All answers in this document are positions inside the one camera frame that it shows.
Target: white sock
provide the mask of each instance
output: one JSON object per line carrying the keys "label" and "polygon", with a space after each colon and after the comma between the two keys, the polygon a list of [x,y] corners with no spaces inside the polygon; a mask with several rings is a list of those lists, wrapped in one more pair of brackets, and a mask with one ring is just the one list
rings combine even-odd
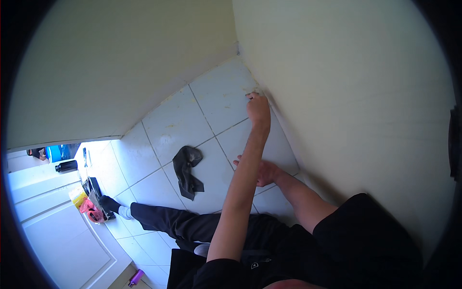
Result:
{"label": "white sock", "polygon": [[132,211],[129,207],[124,207],[124,206],[120,206],[119,207],[119,211],[117,212],[122,218],[124,218],[125,220],[131,220],[133,219],[132,217]]}
{"label": "white sock", "polygon": [[196,248],[194,248],[194,254],[207,258],[208,249],[210,244],[200,244]]}

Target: white tile floor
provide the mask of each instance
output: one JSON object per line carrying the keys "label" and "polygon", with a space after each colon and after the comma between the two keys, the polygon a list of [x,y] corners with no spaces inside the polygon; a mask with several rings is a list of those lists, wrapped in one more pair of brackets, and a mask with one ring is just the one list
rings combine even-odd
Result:
{"label": "white tile floor", "polygon": [[[122,139],[85,143],[76,159],[86,176],[82,148],[87,147],[89,174],[96,176],[104,194],[124,206],[131,202],[187,209],[198,214],[221,210],[235,166],[232,161],[244,150],[251,129],[245,94],[256,89],[240,57],[217,66],[168,97]],[[192,174],[204,183],[194,201],[179,193],[171,160],[184,146],[197,147],[202,161]],[[263,159],[291,175],[298,165],[273,112],[271,132]],[[274,184],[257,188],[253,214],[269,213],[289,225],[293,210]],[[134,220],[117,216],[106,223],[113,236],[142,269],[151,288],[165,288],[175,241],[162,232],[145,231]]]}

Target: hand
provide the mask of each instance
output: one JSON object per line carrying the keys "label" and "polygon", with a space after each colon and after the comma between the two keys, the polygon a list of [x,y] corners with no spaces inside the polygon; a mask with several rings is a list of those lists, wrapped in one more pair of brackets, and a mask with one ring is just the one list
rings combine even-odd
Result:
{"label": "hand", "polygon": [[[235,160],[232,163],[236,166],[239,165],[238,160]],[[274,180],[281,173],[284,173],[284,171],[272,162],[267,160],[260,161],[257,171],[257,187],[264,187],[268,184],[274,183]]]}
{"label": "hand", "polygon": [[256,92],[246,94],[246,96],[250,99],[247,103],[247,114],[252,121],[252,125],[254,127],[269,129],[271,125],[271,116],[266,96]]}

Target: black sock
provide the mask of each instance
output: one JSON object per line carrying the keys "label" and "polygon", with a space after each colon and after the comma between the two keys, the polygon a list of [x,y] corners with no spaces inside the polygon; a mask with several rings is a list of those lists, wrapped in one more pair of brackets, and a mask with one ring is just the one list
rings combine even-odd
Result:
{"label": "black sock", "polygon": [[101,196],[101,198],[99,198],[99,203],[106,212],[113,211],[115,213],[119,213],[119,207],[121,205],[113,198],[108,196]]}

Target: forearm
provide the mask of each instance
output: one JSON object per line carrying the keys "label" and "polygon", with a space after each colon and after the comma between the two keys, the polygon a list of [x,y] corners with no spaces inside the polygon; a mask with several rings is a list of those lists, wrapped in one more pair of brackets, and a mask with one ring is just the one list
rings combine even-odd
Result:
{"label": "forearm", "polygon": [[223,204],[207,262],[220,258],[239,261],[241,258],[255,193],[257,170],[268,133],[269,126],[256,125],[249,135]]}
{"label": "forearm", "polygon": [[283,170],[278,171],[274,183],[292,205],[300,224],[310,233],[313,233],[320,221],[337,209],[337,207],[321,199],[307,185]]}

